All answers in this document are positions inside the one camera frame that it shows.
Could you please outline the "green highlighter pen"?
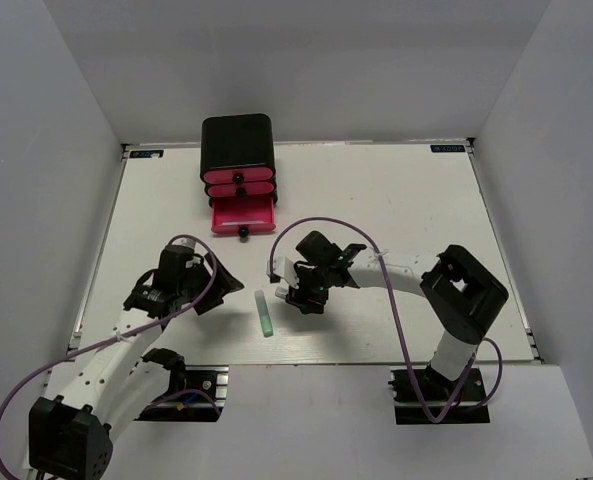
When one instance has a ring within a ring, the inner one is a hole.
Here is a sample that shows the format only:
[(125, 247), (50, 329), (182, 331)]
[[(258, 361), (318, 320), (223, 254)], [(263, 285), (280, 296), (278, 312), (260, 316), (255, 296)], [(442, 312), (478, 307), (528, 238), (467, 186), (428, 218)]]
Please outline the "green highlighter pen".
[(273, 335), (274, 330), (264, 292), (262, 290), (255, 291), (254, 300), (257, 307), (262, 334), (265, 338), (269, 338)]

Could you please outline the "blue highlighter pen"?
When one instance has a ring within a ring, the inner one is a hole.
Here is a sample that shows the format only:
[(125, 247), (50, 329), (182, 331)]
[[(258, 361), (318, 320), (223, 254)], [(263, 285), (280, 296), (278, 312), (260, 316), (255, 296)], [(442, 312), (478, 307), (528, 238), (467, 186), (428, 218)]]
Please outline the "blue highlighter pen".
[(267, 222), (264, 220), (241, 220), (241, 221), (227, 221), (217, 224), (218, 227), (239, 227), (244, 225), (264, 225)]

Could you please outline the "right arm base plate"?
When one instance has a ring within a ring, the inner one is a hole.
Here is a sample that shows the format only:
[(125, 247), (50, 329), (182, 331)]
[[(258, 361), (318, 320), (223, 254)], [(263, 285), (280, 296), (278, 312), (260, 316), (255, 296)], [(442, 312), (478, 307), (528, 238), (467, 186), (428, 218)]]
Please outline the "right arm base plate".
[[(427, 382), (424, 378), (424, 370), (415, 368), (414, 373), (418, 377), (419, 385), (423, 396), (428, 404), (430, 413), (438, 416), (450, 398), (454, 385), (444, 388), (440, 385)], [(415, 391), (409, 380), (405, 369), (393, 369), (390, 372), (388, 382), (394, 397), (395, 421), (399, 426), (431, 425), (423, 412), (417, 399)], [(459, 396), (455, 398), (452, 407), (442, 424), (448, 425), (473, 425), (489, 424), (490, 414), (487, 406), (474, 408), (487, 396), (482, 374), (479, 368), (473, 368), (461, 389)]]

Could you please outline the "pink bottom drawer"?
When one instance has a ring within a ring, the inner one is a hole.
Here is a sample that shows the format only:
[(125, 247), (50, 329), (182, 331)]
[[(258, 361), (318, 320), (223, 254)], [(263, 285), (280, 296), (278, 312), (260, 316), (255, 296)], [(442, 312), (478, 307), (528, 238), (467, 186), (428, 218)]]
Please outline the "pink bottom drawer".
[[(264, 225), (218, 227), (220, 222), (241, 220), (264, 220)], [(271, 195), (217, 198), (212, 201), (211, 231), (217, 235), (240, 235), (244, 230), (250, 234), (264, 234), (276, 228), (274, 200)]]

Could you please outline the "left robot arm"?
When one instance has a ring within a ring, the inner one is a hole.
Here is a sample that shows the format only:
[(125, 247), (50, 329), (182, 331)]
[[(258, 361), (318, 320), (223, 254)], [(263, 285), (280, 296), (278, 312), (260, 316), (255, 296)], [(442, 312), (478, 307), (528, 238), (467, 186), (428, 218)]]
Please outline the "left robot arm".
[(30, 467), (60, 479), (101, 478), (126, 427), (155, 400), (186, 390), (184, 357), (153, 345), (169, 316), (185, 307), (204, 314), (243, 287), (216, 257), (166, 246), (124, 301), (110, 345), (96, 349), (54, 398), (30, 409)]

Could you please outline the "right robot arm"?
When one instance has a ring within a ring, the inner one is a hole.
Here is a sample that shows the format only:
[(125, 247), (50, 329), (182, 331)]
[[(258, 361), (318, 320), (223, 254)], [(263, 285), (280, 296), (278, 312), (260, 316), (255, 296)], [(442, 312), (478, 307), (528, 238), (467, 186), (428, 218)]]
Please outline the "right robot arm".
[(333, 288), (390, 289), (426, 299), (444, 332), (429, 362), (427, 384), (448, 399), (464, 385), (462, 371), (506, 304), (506, 287), (465, 247), (450, 245), (437, 257), (389, 254), (352, 243), (342, 249), (318, 231), (296, 246), (302, 259), (268, 264), (276, 295), (301, 313), (322, 314)]

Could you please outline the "orange capped clear highlighter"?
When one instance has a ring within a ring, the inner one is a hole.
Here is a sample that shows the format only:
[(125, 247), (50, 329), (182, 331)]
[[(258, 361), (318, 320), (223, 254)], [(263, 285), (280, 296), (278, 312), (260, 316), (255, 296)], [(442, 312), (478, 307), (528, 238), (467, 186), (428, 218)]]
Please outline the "orange capped clear highlighter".
[(289, 289), (284, 287), (277, 287), (275, 289), (275, 296), (283, 301), (287, 301), (289, 298)]

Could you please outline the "pink drawer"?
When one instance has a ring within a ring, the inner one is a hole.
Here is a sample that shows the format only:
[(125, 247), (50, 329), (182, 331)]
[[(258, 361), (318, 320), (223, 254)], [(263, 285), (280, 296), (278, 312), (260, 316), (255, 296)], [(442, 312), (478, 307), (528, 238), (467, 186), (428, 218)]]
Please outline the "pink drawer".
[(276, 185), (270, 181), (244, 182), (242, 184), (226, 183), (206, 187), (206, 193), (210, 198), (270, 195), (275, 190)]
[(201, 180), (208, 185), (266, 181), (273, 178), (274, 175), (275, 171), (266, 166), (202, 168), (200, 171)]
[[(218, 227), (220, 222), (241, 220), (264, 220), (264, 225)], [(264, 234), (276, 228), (274, 200), (271, 195), (217, 198), (212, 201), (211, 231), (217, 235), (240, 235), (244, 230), (250, 234)]]

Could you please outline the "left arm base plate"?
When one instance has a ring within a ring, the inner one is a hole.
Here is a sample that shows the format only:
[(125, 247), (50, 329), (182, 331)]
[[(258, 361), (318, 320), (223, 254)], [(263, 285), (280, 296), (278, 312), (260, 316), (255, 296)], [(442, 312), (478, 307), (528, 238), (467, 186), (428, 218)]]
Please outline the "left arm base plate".
[(215, 423), (227, 398), (228, 366), (187, 366), (137, 417), (141, 422)]

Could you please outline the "pink top drawer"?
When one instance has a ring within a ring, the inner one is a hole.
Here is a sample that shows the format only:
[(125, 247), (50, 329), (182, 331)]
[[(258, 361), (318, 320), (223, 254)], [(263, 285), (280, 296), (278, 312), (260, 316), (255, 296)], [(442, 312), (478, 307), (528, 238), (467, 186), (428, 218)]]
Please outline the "pink top drawer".
[(208, 185), (266, 181), (273, 178), (274, 175), (275, 171), (266, 166), (202, 168), (200, 171), (201, 180)]

